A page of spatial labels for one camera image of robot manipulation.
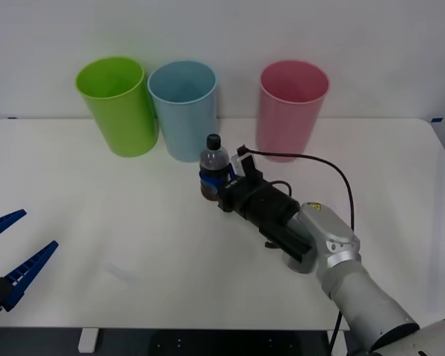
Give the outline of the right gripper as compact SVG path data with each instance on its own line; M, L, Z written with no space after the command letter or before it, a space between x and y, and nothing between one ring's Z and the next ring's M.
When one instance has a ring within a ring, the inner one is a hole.
M263 178L263 173L253 171L245 176L236 176L231 163L226 168L227 172L215 174L200 171L202 195L217 196L217 206L224 212L234 211L240 216L266 216L268 209L263 205L262 191L268 182Z

